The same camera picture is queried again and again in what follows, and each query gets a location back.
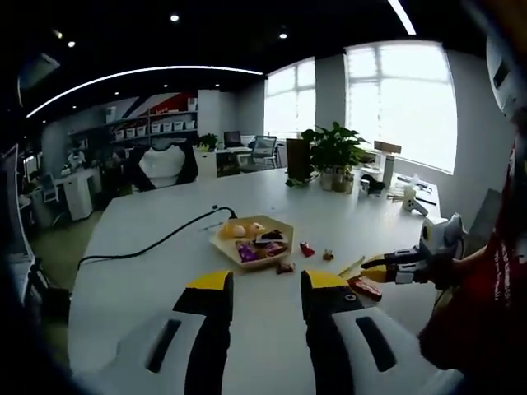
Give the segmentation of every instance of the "candy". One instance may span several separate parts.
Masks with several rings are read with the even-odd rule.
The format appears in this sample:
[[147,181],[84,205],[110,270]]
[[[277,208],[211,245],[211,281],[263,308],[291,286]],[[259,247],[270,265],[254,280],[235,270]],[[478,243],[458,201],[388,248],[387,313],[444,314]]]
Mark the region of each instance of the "candy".
[[247,233],[251,233],[252,235],[261,235],[263,232],[265,232],[265,228],[258,222],[250,224],[249,229],[247,230]]
[[382,292],[380,289],[363,276],[352,277],[347,280],[347,283],[356,293],[365,295],[376,302],[382,298]]
[[265,253],[268,257],[275,257],[280,253],[283,253],[287,249],[287,245],[284,243],[269,243],[265,247]]
[[335,256],[333,255],[333,250],[332,249],[325,249],[324,250],[324,255],[322,255],[322,259],[324,261],[331,261],[335,258]]
[[300,250],[306,258],[309,258],[311,255],[315,254],[315,251],[305,241],[300,243]]
[[232,235],[234,237],[245,237],[245,228],[241,225],[234,225],[232,227]]
[[236,250],[240,255],[241,262],[251,262],[259,259],[250,243],[244,241],[236,241]]
[[294,263],[280,262],[277,265],[277,274],[291,273],[291,272],[294,272],[294,271],[295,271],[295,264]]

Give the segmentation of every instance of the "bright window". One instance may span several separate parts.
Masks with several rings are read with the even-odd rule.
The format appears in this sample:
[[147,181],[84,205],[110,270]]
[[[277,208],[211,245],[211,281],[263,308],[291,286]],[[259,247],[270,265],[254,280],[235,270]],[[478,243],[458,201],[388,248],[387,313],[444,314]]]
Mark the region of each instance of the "bright window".
[[457,109],[438,43],[394,41],[346,49],[346,126],[400,145],[400,157],[454,173]]
[[278,138],[296,137],[315,126],[315,60],[292,64],[268,75],[264,129]]

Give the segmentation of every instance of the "green leaves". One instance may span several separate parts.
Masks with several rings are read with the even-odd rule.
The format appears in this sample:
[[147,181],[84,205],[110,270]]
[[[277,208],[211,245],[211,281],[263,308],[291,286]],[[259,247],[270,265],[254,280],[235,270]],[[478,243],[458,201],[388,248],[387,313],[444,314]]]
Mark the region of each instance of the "green leaves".
[[327,167],[349,166],[359,163],[364,150],[359,148],[361,142],[356,130],[349,130],[333,122],[333,129],[316,127],[307,129],[301,134],[303,140],[311,145],[311,165],[318,171]]

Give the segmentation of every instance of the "purple snack package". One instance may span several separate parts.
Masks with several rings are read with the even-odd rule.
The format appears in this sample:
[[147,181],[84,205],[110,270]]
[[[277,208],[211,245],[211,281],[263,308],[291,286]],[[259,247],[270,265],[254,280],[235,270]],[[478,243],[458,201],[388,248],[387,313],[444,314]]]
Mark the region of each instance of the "purple snack package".
[[244,241],[236,241],[236,249],[240,255],[241,262],[250,262],[258,260],[258,256],[254,253],[250,244]]

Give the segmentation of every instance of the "floor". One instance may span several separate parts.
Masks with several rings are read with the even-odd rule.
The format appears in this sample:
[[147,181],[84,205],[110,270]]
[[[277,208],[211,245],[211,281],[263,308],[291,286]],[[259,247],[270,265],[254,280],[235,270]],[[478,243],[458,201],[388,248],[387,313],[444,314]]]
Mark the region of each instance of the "floor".
[[[83,221],[41,231],[30,240],[33,252],[42,258],[42,269],[53,286],[73,290],[77,263],[84,255],[102,213],[94,211]],[[55,360],[68,369],[68,325],[44,320],[43,330]]]

